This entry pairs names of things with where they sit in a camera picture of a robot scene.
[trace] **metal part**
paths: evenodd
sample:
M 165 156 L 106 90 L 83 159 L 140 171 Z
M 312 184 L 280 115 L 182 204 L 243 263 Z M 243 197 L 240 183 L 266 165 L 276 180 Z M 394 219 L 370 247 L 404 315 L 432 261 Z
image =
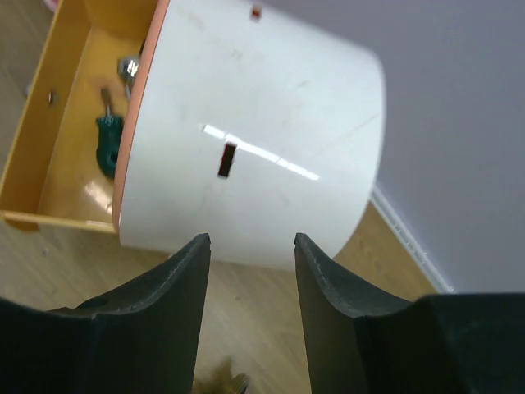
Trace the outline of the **metal part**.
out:
M 54 105 L 58 101 L 58 94 L 55 89 L 50 89 L 48 93 L 48 104 L 49 107 Z
M 100 89 L 100 97 L 102 98 L 104 107 L 106 108 L 106 116 L 110 117 L 113 114 L 113 103 L 112 96 L 110 95 L 107 86 Z
M 27 99 L 30 96 L 31 88 L 33 87 L 32 82 L 28 83 L 24 89 L 24 97 Z
M 122 81 L 126 86 L 126 96 L 128 99 L 131 95 L 131 90 L 133 89 L 133 84 L 135 83 L 135 77 L 137 71 L 139 70 L 140 57 L 139 56 L 127 56 L 119 59 L 117 63 L 117 72 Z

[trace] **metal screw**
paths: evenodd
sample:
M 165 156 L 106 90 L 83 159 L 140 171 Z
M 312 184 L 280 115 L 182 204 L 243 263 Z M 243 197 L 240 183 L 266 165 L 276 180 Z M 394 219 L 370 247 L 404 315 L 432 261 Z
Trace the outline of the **metal screw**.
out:
M 48 93 L 48 104 L 49 104 L 49 107 L 54 105 L 57 101 L 58 101 L 57 91 L 55 89 L 49 90 L 49 93 Z

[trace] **red mark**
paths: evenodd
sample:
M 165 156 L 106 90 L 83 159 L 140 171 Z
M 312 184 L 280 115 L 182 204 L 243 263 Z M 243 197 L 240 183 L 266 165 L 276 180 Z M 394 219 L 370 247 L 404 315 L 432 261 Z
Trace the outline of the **red mark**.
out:
M 253 6 L 251 19 L 254 21 L 258 21 L 259 19 L 261 19 L 261 11 L 261 6 Z

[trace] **green object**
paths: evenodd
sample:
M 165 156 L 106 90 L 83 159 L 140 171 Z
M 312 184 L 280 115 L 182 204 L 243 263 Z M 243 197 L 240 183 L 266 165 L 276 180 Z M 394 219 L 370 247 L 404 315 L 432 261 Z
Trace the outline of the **green object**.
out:
M 118 149 L 121 146 L 124 120 L 112 113 L 112 101 L 108 88 L 102 88 L 100 95 L 106 106 L 106 115 L 97 118 L 98 147 L 97 162 L 103 174 L 109 178 L 115 177 Z

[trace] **laminate floor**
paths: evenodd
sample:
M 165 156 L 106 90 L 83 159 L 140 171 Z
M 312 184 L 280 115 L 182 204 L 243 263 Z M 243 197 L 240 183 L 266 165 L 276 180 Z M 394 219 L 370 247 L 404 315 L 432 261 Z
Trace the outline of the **laminate floor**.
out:
M 0 167 L 51 20 L 41 0 L 0 0 Z M 0 296 L 38 309 L 75 307 L 165 258 L 123 249 L 115 236 L 51 227 L 25 234 L 0 221 Z M 406 299 L 434 291 L 371 205 L 336 260 Z M 227 356 L 234 372 L 252 378 L 250 393 L 309 392 L 293 273 L 212 264 L 196 376 Z

